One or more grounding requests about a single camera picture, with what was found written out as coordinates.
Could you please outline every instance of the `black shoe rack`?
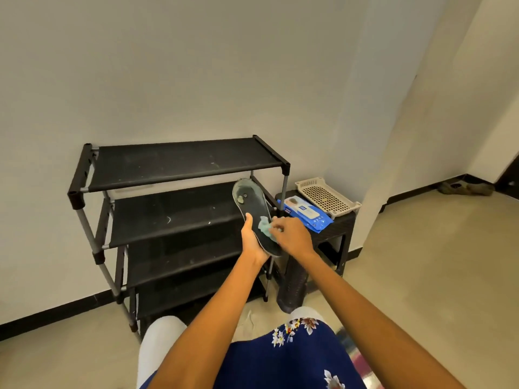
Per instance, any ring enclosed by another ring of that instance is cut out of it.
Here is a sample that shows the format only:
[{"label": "black shoe rack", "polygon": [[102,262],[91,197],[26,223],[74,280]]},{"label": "black shoe rack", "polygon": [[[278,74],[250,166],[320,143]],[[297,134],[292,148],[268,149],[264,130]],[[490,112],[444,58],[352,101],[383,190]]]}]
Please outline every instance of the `black shoe rack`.
[{"label": "black shoe rack", "polygon": [[[234,182],[112,199],[110,191],[126,187],[250,171],[273,210],[280,205],[265,190],[254,171],[280,167],[284,175],[281,201],[287,190],[290,163],[257,135],[251,138],[157,143],[150,145],[83,146],[68,190],[68,199],[101,269],[122,307],[130,328],[138,321],[185,307],[203,306],[222,285],[241,253],[243,217],[232,198]],[[93,171],[87,186],[89,173]],[[102,192],[103,204],[94,233],[84,212],[84,194]],[[112,217],[112,234],[107,229]],[[115,278],[104,252],[117,248]],[[272,275],[269,259],[256,279],[249,300],[268,299]],[[124,268],[127,279],[124,282]],[[124,300],[129,297],[129,309]]]}]

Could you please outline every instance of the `shoe insole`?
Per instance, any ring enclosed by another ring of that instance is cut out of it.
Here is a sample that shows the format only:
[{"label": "shoe insole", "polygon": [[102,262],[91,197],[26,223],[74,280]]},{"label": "shoe insole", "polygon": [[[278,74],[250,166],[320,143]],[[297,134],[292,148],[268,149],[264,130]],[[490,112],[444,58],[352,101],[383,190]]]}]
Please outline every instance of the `shoe insole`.
[{"label": "shoe insole", "polygon": [[267,217],[271,222],[270,211],[265,195],[261,188],[250,179],[239,179],[232,188],[232,197],[238,206],[245,220],[245,214],[252,216],[252,230],[258,239],[259,245],[273,257],[280,257],[283,250],[275,241],[265,235],[258,225],[261,217]]}]

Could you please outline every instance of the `floral print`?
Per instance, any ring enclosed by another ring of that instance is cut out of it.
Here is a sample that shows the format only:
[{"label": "floral print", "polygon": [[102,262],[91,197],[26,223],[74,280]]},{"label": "floral print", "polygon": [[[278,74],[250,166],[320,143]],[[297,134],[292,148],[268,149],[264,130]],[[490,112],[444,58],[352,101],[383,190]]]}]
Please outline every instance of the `floral print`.
[{"label": "floral print", "polygon": [[345,389],[344,384],[339,381],[339,377],[336,375],[332,377],[328,370],[324,371],[324,380],[328,384],[327,389]]},{"label": "floral print", "polygon": [[282,346],[285,344],[285,341],[288,343],[293,342],[295,333],[297,332],[298,328],[304,325],[306,332],[308,335],[312,334],[314,329],[317,328],[317,325],[319,325],[319,322],[317,320],[314,320],[313,318],[298,318],[296,320],[291,320],[290,322],[286,323],[280,328],[274,329],[274,332],[272,333],[272,344],[274,344],[274,348],[276,346]]}]

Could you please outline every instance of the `person's left arm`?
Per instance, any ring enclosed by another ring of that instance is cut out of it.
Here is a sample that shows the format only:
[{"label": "person's left arm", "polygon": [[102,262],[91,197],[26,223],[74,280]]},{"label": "person's left arm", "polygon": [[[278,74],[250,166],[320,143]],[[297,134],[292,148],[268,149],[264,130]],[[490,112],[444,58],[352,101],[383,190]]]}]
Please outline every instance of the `person's left arm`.
[{"label": "person's left arm", "polygon": [[213,387],[252,284],[268,258],[249,213],[241,237],[243,252],[229,276],[171,347],[149,389]]}]

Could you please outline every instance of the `side table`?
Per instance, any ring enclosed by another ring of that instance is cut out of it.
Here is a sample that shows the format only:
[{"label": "side table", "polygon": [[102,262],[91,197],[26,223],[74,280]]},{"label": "side table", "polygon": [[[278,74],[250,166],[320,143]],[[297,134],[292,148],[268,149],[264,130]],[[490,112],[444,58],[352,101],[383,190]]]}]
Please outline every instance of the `side table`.
[{"label": "side table", "polygon": [[[286,196],[299,196],[302,199],[306,199],[299,194],[297,190],[287,191]],[[281,199],[281,194],[277,194],[276,199]],[[323,229],[321,233],[310,231],[314,249],[319,248],[319,250],[337,266],[335,271],[340,276],[344,273],[344,266],[348,260],[348,249],[354,230],[355,218],[355,212],[351,212],[337,217],[334,222]],[[336,237],[341,237],[341,247],[338,252],[335,251],[330,244],[330,240]],[[278,265],[274,262],[272,275],[279,285],[277,296],[278,306],[285,313],[291,313],[296,308],[301,307],[305,295],[317,289],[313,284],[307,284],[308,273],[292,256],[288,258],[287,268],[284,274],[281,273]]]}]

